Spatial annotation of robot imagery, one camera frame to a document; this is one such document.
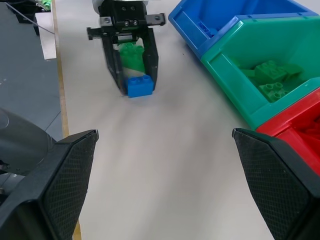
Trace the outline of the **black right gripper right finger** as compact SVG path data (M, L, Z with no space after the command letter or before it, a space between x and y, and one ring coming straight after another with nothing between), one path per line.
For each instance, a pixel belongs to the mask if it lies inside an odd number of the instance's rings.
M250 193L276 240L320 238L320 177L283 140L234 128Z

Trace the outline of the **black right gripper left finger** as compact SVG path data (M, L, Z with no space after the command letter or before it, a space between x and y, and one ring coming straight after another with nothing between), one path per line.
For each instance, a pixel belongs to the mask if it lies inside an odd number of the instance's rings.
M8 178L0 194L2 240L71 240L88 192L96 129L53 145L29 173Z

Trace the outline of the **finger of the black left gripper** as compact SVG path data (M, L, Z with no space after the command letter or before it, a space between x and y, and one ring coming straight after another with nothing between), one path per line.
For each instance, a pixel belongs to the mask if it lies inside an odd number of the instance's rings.
M142 59L143 59L145 73L151 77L154 83L153 89L155 89L157 84L157 79L158 79L159 55L158 55L154 30L152 28L146 27L142 31L141 38L144 46Z
M102 45L106 59L107 68L113 77L118 89L123 95L127 95L126 77L123 70L121 56L118 50L113 47L112 37L104 35Z

